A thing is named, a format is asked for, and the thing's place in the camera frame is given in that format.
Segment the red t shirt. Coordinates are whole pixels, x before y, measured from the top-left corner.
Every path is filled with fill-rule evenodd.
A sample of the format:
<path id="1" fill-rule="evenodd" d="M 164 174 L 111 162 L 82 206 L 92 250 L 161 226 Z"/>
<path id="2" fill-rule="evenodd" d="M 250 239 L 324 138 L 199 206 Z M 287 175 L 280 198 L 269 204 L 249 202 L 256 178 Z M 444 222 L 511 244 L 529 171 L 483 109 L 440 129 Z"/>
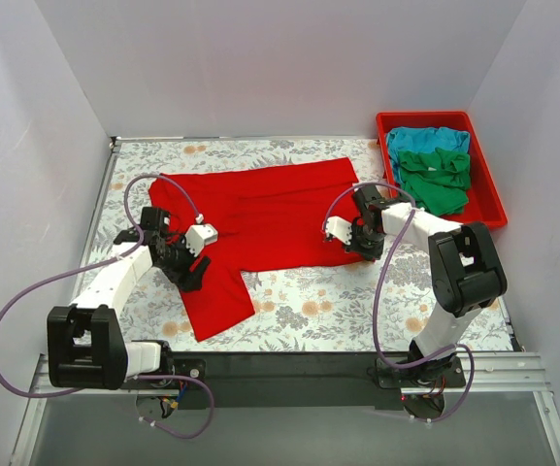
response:
<path id="1" fill-rule="evenodd" d="M 322 233 L 329 209 L 347 220 L 357 217 L 350 198 L 337 198 L 357 181 L 346 157 L 154 181 L 151 204 L 169 212 L 171 231 L 186 231 L 199 210 L 218 232 L 217 241 L 203 250 L 211 264 L 201 289 L 181 297 L 195 339 L 205 341 L 253 316 L 244 272 L 360 261 Z"/>

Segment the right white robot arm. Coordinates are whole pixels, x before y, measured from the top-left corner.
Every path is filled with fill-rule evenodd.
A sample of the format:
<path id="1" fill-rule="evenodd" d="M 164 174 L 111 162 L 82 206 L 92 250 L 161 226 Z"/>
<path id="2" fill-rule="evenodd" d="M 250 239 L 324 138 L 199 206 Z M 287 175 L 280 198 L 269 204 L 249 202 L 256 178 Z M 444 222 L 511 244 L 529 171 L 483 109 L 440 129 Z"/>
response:
<path id="1" fill-rule="evenodd" d="M 455 368 L 462 335 L 481 310 L 503 295 L 508 282 L 489 228 L 482 222 L 458 223 L 419 209 L 408 195 L 385 199 L 373 183 L 360 183 L 351 198 L 359 215 L 353 221 L 328 218 L 325 233 L 345 251 L 389 266 L 391 236 L 427 253 L 435 296 L 428 322 L 410 343 L 407 358 L 379 360 L 390 376 L 408 383 L 440 382 Z"/>

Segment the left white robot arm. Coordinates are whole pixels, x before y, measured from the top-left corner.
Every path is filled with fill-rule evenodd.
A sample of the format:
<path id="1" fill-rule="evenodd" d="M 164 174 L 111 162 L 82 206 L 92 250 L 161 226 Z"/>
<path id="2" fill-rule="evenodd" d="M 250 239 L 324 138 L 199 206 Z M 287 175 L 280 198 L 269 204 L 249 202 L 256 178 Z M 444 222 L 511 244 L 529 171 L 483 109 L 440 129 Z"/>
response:
<path id="1" fill-rule="evenodd" d="M 216 229 L 196 219 L 183 233 L 169 230 L 170 215 L 145 207 L 141 220 L 122 230 L 112 262 L 67 306 L 48 315 L 49 380 L 55 387 L 115 390 L 143 376 L 153 387 L 168 386 L 176 366 L 168 343 L 125 340 L 119 317 L 141 278 L 152 270 L 182 292 L 198 291 L 211 264 L 203 254 L 218 239 Z"/>

